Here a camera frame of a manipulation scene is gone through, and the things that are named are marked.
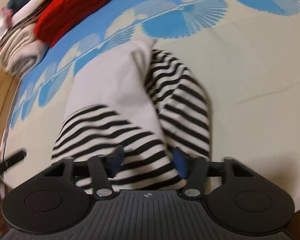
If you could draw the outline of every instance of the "blue and cream bed sheet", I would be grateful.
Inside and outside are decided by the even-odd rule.
[[[173,51],[206,88],[215,159],[237,156],[271,178],[270,164],[256,160],[277,157],[285,163],[291,157],[287,152],[300,155],[299,139],[283,147],[290,132],[300,133],[295,124],[300,120],[282,110],[290,88],[300,84],[300,0],[111,0],[66,34],[23,78],[6,152],[26,147],[29,155],[22,174],[21,168],[14,169],[6,175],[8,182],[15,186],[50,164],[78,71],[100,53],[142,36],[158,38],[156,47]],[[258,101],[265,95],[275,96],[272,103]],[[267,107],[268,113],[261,110]],[[277,125],[286,121],[291,127],[282,134]],[[300,176],[297,180],[293,189],[281,186],[300,208]]]

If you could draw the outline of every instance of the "black and white striped fabric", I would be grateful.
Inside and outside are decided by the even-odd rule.
[[[192,157],[209,157],[209,120],[204,92],[191,71],[177,58],[155,49],[145,90],[157,110],[165,142],[123,119],[116,109],[95,105],[65,120],[53,148],[52,161],[66,156],[85,161],[94,155],[107,155],[117,145],[123,145],[125,160],[119,173],[110,179],[115,191],[182,188],[186,181],[179,177],[170,149],[180,147]],[[90,178],[77,178],[76,185],[92,193]]]

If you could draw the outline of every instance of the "stack of folded clothes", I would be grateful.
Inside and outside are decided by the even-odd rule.
[[[0,67],[24,75],[42,61],[49,46],[107,1],[10,0],[0,15]]]

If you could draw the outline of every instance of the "bed sheet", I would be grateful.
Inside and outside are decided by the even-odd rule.
[[[204,87],[212,159],[238,158],[300,209],[300,0],[111,0],[23,78],[5,153],[25,147],[28,157],[6,182],[17,186],[50,164],[78,71],[143,36],[158,38],[155,47],[173,52]]]

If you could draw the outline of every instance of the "bed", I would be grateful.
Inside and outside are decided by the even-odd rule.
[[[158,39],[209,97],[211,158],[233,156],[285,189],[300,209],[300,0],[111,0],[23,77],[2,151],[28,157],[15,187],[50,165],[75,75],[143,36]]]

